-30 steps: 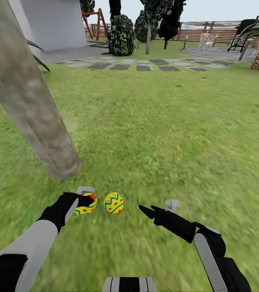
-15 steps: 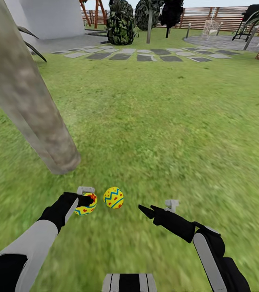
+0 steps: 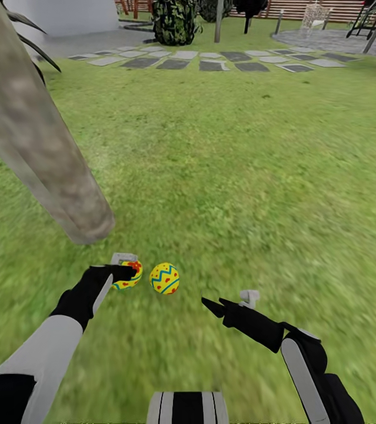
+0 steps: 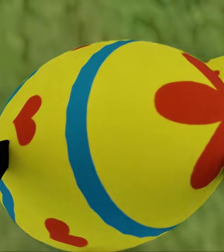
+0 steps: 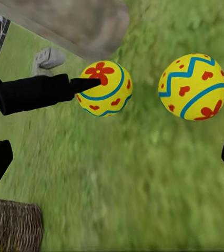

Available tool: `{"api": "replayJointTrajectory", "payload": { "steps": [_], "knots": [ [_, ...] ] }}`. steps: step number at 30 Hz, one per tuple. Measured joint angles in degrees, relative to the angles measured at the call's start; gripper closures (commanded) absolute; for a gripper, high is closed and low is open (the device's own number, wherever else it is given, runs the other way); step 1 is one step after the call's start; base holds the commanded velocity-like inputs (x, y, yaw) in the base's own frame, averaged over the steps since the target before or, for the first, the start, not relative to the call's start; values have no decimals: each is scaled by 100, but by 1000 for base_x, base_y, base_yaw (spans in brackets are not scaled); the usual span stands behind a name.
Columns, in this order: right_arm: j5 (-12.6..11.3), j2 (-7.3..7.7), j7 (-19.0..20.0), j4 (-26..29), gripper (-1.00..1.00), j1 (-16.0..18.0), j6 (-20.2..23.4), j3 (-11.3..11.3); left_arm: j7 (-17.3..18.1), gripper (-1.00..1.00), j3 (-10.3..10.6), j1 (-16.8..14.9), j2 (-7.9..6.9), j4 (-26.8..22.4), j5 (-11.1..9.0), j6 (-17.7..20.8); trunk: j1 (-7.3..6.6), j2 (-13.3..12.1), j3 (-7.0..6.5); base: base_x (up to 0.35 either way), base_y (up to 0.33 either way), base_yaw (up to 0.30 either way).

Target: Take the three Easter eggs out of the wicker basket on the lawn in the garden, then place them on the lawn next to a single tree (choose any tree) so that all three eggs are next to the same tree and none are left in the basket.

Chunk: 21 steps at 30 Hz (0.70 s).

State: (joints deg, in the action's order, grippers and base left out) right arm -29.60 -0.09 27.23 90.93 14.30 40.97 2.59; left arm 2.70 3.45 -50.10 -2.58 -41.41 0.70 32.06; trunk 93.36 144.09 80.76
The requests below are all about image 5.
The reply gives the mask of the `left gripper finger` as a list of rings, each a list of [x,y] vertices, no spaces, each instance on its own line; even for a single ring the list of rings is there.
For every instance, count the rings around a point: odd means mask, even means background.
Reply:
[[[80,93],[87,89],[101,85],[101,80],[100,78],[74,78],[69,83],[72,96],[75,97],[75,93]]]

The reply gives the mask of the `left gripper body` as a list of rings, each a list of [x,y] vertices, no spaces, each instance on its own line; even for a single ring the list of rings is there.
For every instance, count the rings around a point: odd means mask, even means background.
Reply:
[[[70,83],[66,74],[53,77],[18,79],[27,97],[27,110],[49,107],[60,101],[73,99]]]

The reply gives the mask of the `easter egg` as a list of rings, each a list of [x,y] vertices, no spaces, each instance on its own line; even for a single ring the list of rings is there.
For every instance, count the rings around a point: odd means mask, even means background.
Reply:
[[[185,55],[165,70],[158,93],[175,116],[191,121],[210,119],[224,104],[223,69],[207,55]]]
[[[120,64],[98,61],[87,67],[79,78],[100,78],[101,85],[77,93],[80,105],[95,116],[110,116],[122,110],[131,99],[133,80]]]

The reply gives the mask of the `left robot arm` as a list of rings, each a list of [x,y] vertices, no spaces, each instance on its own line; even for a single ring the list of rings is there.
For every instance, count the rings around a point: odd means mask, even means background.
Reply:
[[[75,93],[101,85],[100,78],[74,78],[66,74],[53,76],[50,69],[65,63],[67,55],[58,48],[45,48],[35,55],[31,78],[2,82],[0,79],[0,111],[2,114],[49,107],[60,101],[71,101]]]

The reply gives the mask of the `wicker basket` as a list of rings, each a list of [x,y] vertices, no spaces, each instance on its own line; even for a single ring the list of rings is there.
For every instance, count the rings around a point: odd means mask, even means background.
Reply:
[[[0,199],[0,252],[39,252],[41,219],[36,203]]]

